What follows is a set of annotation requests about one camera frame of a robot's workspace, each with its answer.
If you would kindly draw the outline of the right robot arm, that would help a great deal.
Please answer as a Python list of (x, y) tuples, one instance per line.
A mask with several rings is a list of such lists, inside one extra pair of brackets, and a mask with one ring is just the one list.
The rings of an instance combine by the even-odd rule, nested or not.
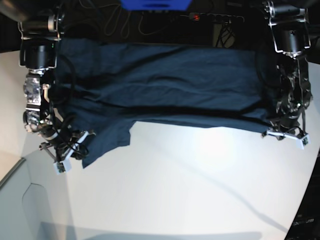
[[(19, 65), (27, 69), (23, 84), (26, 98), (24, 127), (27, 132), (45, 140), (39, 149), (53, 159), (55, 172), (58, 175), (66, 173), (72, 168), (71, 158), (82, 160), (89, 154), (83, 142), (91, 133), (72, 130), (74, 113), (64, 117), (56, 115), (57, 107), (71, 100), (76, 86), (75, 67), (60, 54), (65, 3), (62, 0), (2, 0), (0, 12), (17, 22), (21, 34)], [(71, 94), (60, 100), (53, 98), (58, 59), (71, 72)]]

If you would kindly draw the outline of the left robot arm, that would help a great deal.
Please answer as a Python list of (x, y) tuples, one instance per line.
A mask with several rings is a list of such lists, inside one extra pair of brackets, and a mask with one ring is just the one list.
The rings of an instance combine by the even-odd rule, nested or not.
[(263, 11), (274, 50), (279, 56), (280, 87), (276, 117), (262, 135), (276, 137), (279, 141), (292, 139), (303, 150), (310, 143), (306, 131), (306, 109), (313, 98), (307, 60), (307, 50), (311, 48), (307, 10), (280, 0), (266, 0)]

